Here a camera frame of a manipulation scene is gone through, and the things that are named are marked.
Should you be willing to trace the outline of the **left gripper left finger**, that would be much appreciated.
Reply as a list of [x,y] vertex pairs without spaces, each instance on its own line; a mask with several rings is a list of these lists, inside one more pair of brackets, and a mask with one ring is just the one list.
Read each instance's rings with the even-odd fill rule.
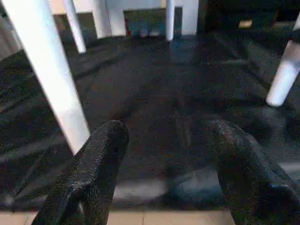
[[121,121],[98,127],[68,161],[35,224],[105,225],[128,143],[128,129]]

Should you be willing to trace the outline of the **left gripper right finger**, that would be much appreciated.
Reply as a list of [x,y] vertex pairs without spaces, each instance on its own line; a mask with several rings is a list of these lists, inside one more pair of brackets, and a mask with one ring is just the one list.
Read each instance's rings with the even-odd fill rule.
[[218,181],[237,225],[298,225],[300,186],[265,156],[250,134],[225,120],[209,121]]

